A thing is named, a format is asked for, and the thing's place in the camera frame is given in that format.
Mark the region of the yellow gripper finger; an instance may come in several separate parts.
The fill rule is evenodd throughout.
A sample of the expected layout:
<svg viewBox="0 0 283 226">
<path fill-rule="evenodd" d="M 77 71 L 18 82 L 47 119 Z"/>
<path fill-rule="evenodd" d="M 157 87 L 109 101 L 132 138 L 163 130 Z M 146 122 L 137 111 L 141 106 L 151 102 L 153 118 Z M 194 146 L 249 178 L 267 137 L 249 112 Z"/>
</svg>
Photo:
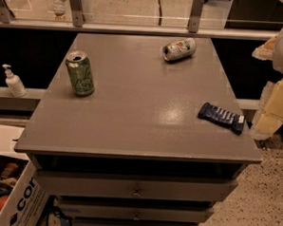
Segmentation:
<svg viewBox="0 0 283 226">
<path fill-rule="evenodd" d="M 273 59 L 275 40 L 276 35 L 271 37 L 264 45 L 257 47 L 254 52 L 252 52 L 252 56 L 261 61 L 271 61 Z"/>
<path fill-rule="evenodd" d="M 257 110 L 250 129 L 255 140 L 265 141 L 283 124 L 283 78 L 276 83 L 267 82 L 262 89 Z"/>
</svg>

